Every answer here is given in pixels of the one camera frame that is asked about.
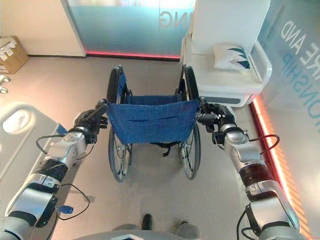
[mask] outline cardboard box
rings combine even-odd
[[[0,73],[15,74],[28,60],[16,36],[0,38]]]

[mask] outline orange light strip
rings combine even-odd
[[[253,100],[252,104],[257,114],[257,119],[262,128],[263,134],[273,134],[275,131],[271,124],[269,115],[265,110],[263,102],[259,99],[259,97],[257,97]],[[266,138],[266,144],[269,148],[273,145],[273,142],[270,138]],[[305,212],[303,210],[303,206],[295,186],[295,181],[290,173],[288,162],[285,158],[284,152],[278,145],[277,147],[270,150],[270,155],[271,160],[274,163],[276,173],[279,177],[280,184],[282,185],[283,191],[299,218],[300,233],[307,238],[311,238]]]

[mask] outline wheelchair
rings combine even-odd
[[[150,143],[167,148],[178,145],[180,162],[189,180],[196,177],[201,143],[196,123],[199,93],[191,66],[183,65],[174,95],[135,96],[127,87],[121,65],[112,69],[107,88],[111,124],[108,158],[114,178],[122,182],[132,164],[133,144]]]

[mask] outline frosted glass panel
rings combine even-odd
[[[179,57],[195,0],[69,0],[87,53]]]

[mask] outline red led strip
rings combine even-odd
[[[109,52],[109,51],[87,51],[87,54],[119,56],[119,57],[138,57],[138,58],[156,58],[156,59],[180,59],[180,55],[158,55],[145,53],[126,53],[126,52]]]
[[[265,110],[263,102],[259,99],[259,97],[257,97],[253,100],[252,105],[254,108],[255,117],[258,120],[260,129],[262,130],[262,134],[273,134],[275,131],[270,121],[269,115]],[[264,145],[266,145],[268,148],[273,145],[273,142],[270,138],[266,138],[263,141],[265,141]],[[298,215],[300,222],[300,232],[307,238],[312,238],[308,222],[305,217],[305,212],[300,201],[300,196],[294,184],[294,179],[289,170],[287,160],[280,146],[278,145],[277,147],[271,149],[270,155],[268,156],[269,159],[267,159],[267,161],[270,161],[270,165],[274,166],[284,193]]]

